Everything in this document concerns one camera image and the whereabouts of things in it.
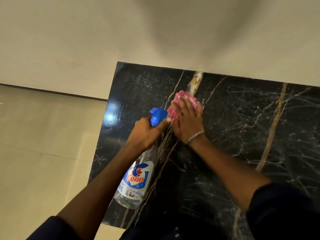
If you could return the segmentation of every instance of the blue spray nozzle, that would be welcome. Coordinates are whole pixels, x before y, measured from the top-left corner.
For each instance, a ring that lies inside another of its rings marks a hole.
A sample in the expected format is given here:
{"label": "blue spray nozzle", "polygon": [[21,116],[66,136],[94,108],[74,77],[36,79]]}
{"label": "blue spray nozzle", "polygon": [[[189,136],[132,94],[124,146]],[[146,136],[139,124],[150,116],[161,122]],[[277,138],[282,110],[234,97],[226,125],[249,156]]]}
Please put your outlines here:
{"label": "blue spray nozzle", "polygon": [[150,119],[150,124],[153,127],[156,127],[160,124],[160,122],[168,116],[168,112],[162,108],[153,108],[150,110],[152,114],[152,118]]}

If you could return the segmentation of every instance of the dark clothing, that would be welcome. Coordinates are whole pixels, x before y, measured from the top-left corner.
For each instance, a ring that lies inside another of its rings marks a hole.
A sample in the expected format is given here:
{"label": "dark clothing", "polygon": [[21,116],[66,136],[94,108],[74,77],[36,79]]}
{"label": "dark clothing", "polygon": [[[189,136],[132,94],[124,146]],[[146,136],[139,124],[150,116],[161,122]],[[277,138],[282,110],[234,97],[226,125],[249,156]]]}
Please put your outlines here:
{"label": "dark clothing", "polygon": [[[297,189],[280,185],[265,185],[254,193],[246,213],[255,240],[316,239],[320,214],[310,198]],[[127,229],[121,239],[227,239],[220,229],[187,215],[157,219],[146,225]],[[28,240],[80,240],[62,219],[51,216]]]}

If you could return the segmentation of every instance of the black marble countertop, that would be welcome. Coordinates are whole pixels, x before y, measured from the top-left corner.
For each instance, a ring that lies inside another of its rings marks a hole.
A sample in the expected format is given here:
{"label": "black marble countertop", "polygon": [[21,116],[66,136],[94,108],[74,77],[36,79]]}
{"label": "black marble countertop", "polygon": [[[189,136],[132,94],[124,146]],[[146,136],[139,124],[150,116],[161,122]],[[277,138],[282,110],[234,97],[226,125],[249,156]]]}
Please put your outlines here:
{"label": "black marble countertop", "polygon": [[[274,181],[320,197],[320,88],[118,62],[89,181],[112,160],[153,107],[195,92],[207,137]],[[208,166],[169,131],[147,197],[137,210],[112,200],[103,223],[128,228],[150,215],[183,212],[253,239],[245,216]]]}

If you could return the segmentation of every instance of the beige floor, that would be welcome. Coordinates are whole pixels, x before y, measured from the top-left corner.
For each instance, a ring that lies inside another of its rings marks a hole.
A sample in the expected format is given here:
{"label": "beige floor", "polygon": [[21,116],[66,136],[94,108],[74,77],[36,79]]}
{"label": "beige floor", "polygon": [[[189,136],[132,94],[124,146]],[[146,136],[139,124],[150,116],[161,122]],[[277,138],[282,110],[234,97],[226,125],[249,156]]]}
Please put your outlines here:
{"label": "beige floor", "polygon": [[25,239],[86,186],[106,104],[0,86],[0,239]]}

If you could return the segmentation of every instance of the person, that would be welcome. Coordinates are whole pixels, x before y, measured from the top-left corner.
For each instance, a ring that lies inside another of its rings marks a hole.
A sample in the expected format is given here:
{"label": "person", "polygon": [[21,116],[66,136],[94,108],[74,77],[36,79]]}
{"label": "person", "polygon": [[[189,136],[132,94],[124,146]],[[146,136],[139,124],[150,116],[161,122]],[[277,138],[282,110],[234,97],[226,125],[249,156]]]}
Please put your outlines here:
{"label": "person", "polygon": [[[310,198],[299,190],[276,184],[262,173],[217,149],[207,139],[202,124],[202,106],[198,113],[187,98],[172,102],[178,120],[167,118],[157,127],[150,118],[142,118],[135,126],[115,158],[76,195],[58,214],[51,216],[30,236],[33,239],[94,239],[114,193],[132,163],[149,149],[162,132],[171,125],[175,135],[193,149],[218,175],[242,212],[246,213],[255,240],[316,238],[320,214]],[[183,227],[171,221],[160,221],[147,227],[130,227],[121,239],[194,239],[205,238],[201,224]],[[206,231],[206,238],[222,239],[215,230]]]}

